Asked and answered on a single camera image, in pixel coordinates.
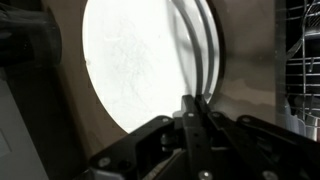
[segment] black mount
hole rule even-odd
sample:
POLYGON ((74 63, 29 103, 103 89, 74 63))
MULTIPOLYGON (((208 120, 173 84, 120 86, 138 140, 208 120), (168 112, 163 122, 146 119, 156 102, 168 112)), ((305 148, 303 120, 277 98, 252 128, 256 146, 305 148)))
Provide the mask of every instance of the black mount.
POLYGON ((251 116, 211 112, 202 96, 182 97, 182 117, 158 116, 90 160, 96 180, 320 179, 320 145, 251 116))

